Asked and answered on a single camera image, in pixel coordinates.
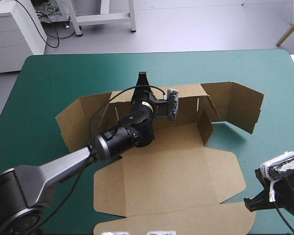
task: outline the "floor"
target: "floor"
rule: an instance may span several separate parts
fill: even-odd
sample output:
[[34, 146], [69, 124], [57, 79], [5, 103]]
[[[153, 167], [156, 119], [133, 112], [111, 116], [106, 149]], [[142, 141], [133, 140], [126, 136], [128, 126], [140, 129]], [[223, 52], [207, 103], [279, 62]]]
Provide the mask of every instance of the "floor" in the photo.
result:
[[[289, 28], [292, 0], [135, 0], [137, 32], [128, 23], [84, 26], [83, 37], [61, 40], [45, 54], [203, 51], [276, 48]], [[100, 3], [75, 0], [80, 15], [93, 14]], [[126, 0], [111, 0], [113, 12], [125, 11]], [[73, 27], [57, 25], [60, 36]], [[45, 29], [54, 34], [48, 25]], [[294, 34], [282, 48], [294, 54]], [[0, 74], [0, 114], [18, 72]]]

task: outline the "cabinet drawer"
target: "cabinet drawer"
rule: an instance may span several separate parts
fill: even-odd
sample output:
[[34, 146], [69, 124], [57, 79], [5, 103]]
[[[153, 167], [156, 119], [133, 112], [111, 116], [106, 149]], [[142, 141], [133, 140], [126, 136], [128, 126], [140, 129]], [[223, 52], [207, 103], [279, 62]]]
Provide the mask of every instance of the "cabinet drawer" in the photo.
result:
[[26, 44], [26, 40], [20, 31], [0, 33], [0, 47], [21, 46]]
[[0, 47], [0, 72], [20, 71], [30, 55], [32, 52], [27, 45]]
[[0, 32], [9, 32], [17, 30], [20, 29], [12, 16], [0, 16]]

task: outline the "black cable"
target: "black cable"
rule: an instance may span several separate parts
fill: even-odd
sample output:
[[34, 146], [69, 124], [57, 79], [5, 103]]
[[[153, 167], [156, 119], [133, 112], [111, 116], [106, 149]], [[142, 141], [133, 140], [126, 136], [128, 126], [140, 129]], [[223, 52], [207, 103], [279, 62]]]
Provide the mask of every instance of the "black cable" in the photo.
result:
[[36, 29], [37, 29], [37, 32], [38, 32], [39, 36], [42, 38], [42, 40], [43, 40], [43, 41], [44, 41], [49, 47], [52, 47], [52, 48], [57, 48], [57, 47], [59, 47], [59, 45], [60, 45], [60, 40], [59, 40], [58, 31], [56, 30], [56, 28], [55, 28], [55, 26], [53, 25], [53, 23], [51, 22], [52, 27], [54, 28], [55, 34], [57, 35], [57, 38], [58, 38], [58, 44], [57, 44], [56, 46], [52, 46], [52, 45], [50, 45], [49, 43], [47, 43], [47, 41], [46, 41], [46, 40], [44, 39], [44, 37], [41, 35], [41, 33], [40, 33], [40, 31], [39, 31], [39, 29], [38, 29], [38, 27], [37, 27], [37, 25], [36, 25], [34, 19], [33, 19], [32, 16], [30, 15], [30, 13], [29, 13], [28, 10], [26, 9], [26, 7], [24, 7], [24, 5], [23, 5], [22, 3], [20, 3], [19, 0], [14, 0], [14, 1], [16, 1], [19, 5], [21, 5], [22, 8], [24, 8], [24, 10], [27, 12], [27, 14], [29, 15], [31, 21], [33, 21], [33, 23], [34, 23], [34, 25], [35, 25], [35, 27], [36, 27]]
[[90, 139], [91, 139], [91, 146], [92, 148], [94, 149], [94, 140], [92, 138], [92, 127], [93, 127], [93, 120], [94, 118], [97, 116], [97, 114], [106, 106], [108, 105], [112, 100], [114, 100], [116, 97], [118, 97], [119, 95], [121, 95], [122, 93], [128, 91], [128, 90], [131, 90], [131, 89], [134, 89], [134, 88], [137, 88], [137, 87], [150, 87], [150, 88], [155, 88], [157, 90], [160, 90], [162, 92], [163, 95], [165, 95], [166, 93], [159, 87], [156, 87], [156, 86], [150, 86], [150, 85], [138, 85], [138, 86], [133, 86], [133, 87], [129, 87], [119, 93], [117, 93], [114, 97], [112, 97], [111, 99], [109, 99], [107, 102], [105, 102], [100, 108], [97, 109], [97, 111], [93, 114], [93, 116], [91, 117], [90, 121], [89, 121], [89, 136], [90, 136]]
[[[42, 12], [40, 12], [40, 11], [36, 11], [36, 13], [37, 13], [37, 14], [41, 14], [41, 15], [39, 16], [39, 18], [40, 18], [40, 17], [45, 17], [45, 18], [47, 18], [47, 19], [50, 21], [51, 24], [53, 23], [53, 22], [48, 18], [48, 16], [47, 16], [46, 14], [44, 14], [44, 13], [42, 13]], [[72, 37], [72, 36], [75, 34], [75, 31], [73, 31], [72, 34], [70, 34], [69, 36], [66, 36], [66, 37], [55, 37], [55, 36], [52, 36], [52, 35], [50, 35], [50, 34], [48, 34], [48, 33], [46, 33], [46, 32], [45, 32], [45, 34], [47, 34], [48, 36], [50, 36], [50, 37], [52, 37], [52, 38], [56, 38], [56, 39], [66, 39], [66, 38], [70, 38], [70, 37]]]
[[51, 37], [51, 38], [58, 38], [58, 39], [66, 39], [66, 38], [70, 38], [70, 37], [72, 37], [74, 34], [75, 34], [75, 31], [72, 33], [72, 34], [70, 34], [69, 36], [66, 36], [66, 37], [54, 37], [54, 36], [52, 36], [52, 35], [50, 35], [50, 34], [48, 34], [48, 33], [46, 33], [49, 37]]
[[123, 90], [123, 91], [121, 91], [121, 92], [119, 92], [119, 93], [117, 93], [114, 97], [112, 97], [111, 99], [109, 99], [107, 102], [105, 102], [101, 107], [99, 107], [96, 111], [95, 111], [95, 113], [92, 115], [92, 117], [91, 117], [91, 119], [90, 119], [90, 121], [89, 121], [89, 136], [90, 136], [90, 139], [91, 139], [91, 154], [87, 157], [87, 159], [86, 159], [86, 161], [85, 161], [85, 163], [84, 163], [84, 165], [83, 165], [83, 167], [82, 167], [82, 169], [80, 170], [80, 172], [79, 172], [79, 174], [78, 174], [78, 176], [77, 176], [77, 178], [76, 178], [76, 180], [75, 180], [75, 182], [74, 182], [74, 184], [73, 184], [73, 186], [72, 186], [72, 188], [71, 188], [71, 190], [70, 190], [70, 192], [68, 193], [68, 195], [62, 200], [62, 202], [57, 206], [57, 208], [56, 209], [54, 209], [54, 211], [43, 221], [43, 222], [41, 222], [38, 226], [37, 226], [37, 228], [40, 228], [40, 227], [42, 227], [44, 224], [46, 224], [49, 220], [50, 220], [50, 218], [51, 217], [53, 217], [54, 216], [54, 214], [56, 214], [58, 211], [59, 211], [59, 209], [63, 206], [63, 204], [68, 200], [68, 198], [72, 195], [72, 193], [73, 193], [73, 191], [74, 191], [74, 189], [75, 189], [75, 187], [76, 187], [76, 185], [77, 185], [77, 183], [78, 183], [78, 181], [79, 181], [79, 179], [80, 179], [80, 177], [81, 177], [81, 175], [83, 174], [83, 172], [84, 172], [84, 170], [85, 170], [85, 168], [86, 168], [86, 166], [87, 166], [87, 163], [89, 162], [89, 160], [90, 160], [90, 158], [93, 156], [93, 151], [94, 151], [94, 142], [93, 142], [93, 138], [92, 138], [92, 126], [93, 126], [93, 120], [94, 120], [94, 118], [97, 116], [97, 114], [106, 106], [106, 105], [108, 105], [112, 100], [114, 100], [116, 97], [118, 97], [119, 95], [121, 95], [122, 93], [124, 93], [124, 92], [126, 92], [126, 91], [128, 91], [128, 90], [131, 90], [131, 89], [134, 89], [134, 88], [137, 88], [137, 87], [150, 87], [150, 88], [155, 88], [155, 89], [158, 89], [158, 90], [160, 90], [161, 92], [162, 92], [162, 94], [163, 95], [165, 95], [166, 93], [161, 89], [161, 88], [158, 88], [158, 87], [156, 87], [156, 86], [150, 86], [150, 85], [138, 85], [138, 86], [133, 86], [133, 87], [129, 87], [129, 88], [127, 88], [127, 89], [125, 89], [125, 90]]
[[275, 206], [275, 209], [276, 211], [278, 212], [279, 216], [281, 217], [281, 219], [284, 221], [284, 223], [289, 227], [289, 229], [293, 232], [294, 234], [294, 229], [292, 228], [292, 226], [288, 223], [288, 221], [285, 219], [285, 217], [283, 216], [283, 214], [281, 213], [278, 205], [276, 204], [276, 202], [273, 202], [274, 203], [274, 206]]

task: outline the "green table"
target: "green table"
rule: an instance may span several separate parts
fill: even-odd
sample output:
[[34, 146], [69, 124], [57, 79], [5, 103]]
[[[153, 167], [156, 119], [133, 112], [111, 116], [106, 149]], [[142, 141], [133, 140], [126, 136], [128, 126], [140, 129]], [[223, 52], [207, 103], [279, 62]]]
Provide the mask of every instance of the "green table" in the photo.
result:
[[[265, 94], [253, 135], [228, 123], [214, 124], [208, 147], [234, 152], [247, 183], [244, 192], [227, 202], [259, 193], [254, 169], [294, 151], [294, 64], [284, 50], [32, 56], [0, 117], [0, 172], [67, 154], [55, 116], [79, 96], [133, 86], [139, 71], [147, 71], [156, 86], [233, 81]], [[93, 209], [93, 174], [103, 166], [86, 169], [70, 200], [44, 226], [46, 233], [91, 233], [97, 223], [119, 218]], [[72, 183], [60, 186], [53, 208]], [[294, 218], [282, 211], [294, 226]], [[251, 233], [286, 232], [276, 211], [257, 212]]]

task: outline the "unfolded cardboard box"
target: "unfolded cardboard box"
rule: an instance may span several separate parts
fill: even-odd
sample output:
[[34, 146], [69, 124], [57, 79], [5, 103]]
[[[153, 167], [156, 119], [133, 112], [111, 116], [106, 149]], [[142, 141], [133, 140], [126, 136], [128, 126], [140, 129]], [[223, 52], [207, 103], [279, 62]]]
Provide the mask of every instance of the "unfolded cardboard box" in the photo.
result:
[[[221, 204], [246, 188], [237, 158], [204, 146], [214, 121], [228, 121], [252, 133], [263, 94], [233, 82], [170, 87], [179, 90], [178, 120], [155, 119], [156, 139], [150, 145], [129, 150], [95, 173], [95, 210], [126, 218], [100, 223], [94, 234], [247, 234], [255, 213], [243, 202]], [[154, 93], [162, 98], [157, 90]], [[91, 115], [115, 94], [81, 97], [57, 116], [70, 151], [85, 145]], [[129, 112], [131, 97], [132, 92], [124, 93], [102, 110], [94, 133], [116, 125]]]

